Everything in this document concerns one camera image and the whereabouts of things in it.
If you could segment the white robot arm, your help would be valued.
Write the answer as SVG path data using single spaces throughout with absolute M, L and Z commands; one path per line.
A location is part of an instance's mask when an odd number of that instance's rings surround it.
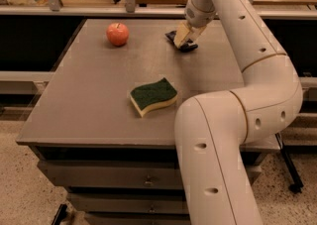
M 302 104 L 296 70 L 249 0 L 190 0 L 175 42 L 220 18 L 242 73 L 240 88 L 183 102 L 174 137 L 191 225 L 263 225 L 240 155 L 243 144 L 285 129 Z

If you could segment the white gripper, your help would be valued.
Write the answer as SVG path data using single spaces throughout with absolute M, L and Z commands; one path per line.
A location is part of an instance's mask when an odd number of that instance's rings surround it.
M 184 15 L 188 23 L 179 23 L 173 40 L 178 49 L 186 42 L 193 44 L 198 39 L 206 29 L 205 26 L 214 19 L 216 10 L 212 0 L 188 0 Z

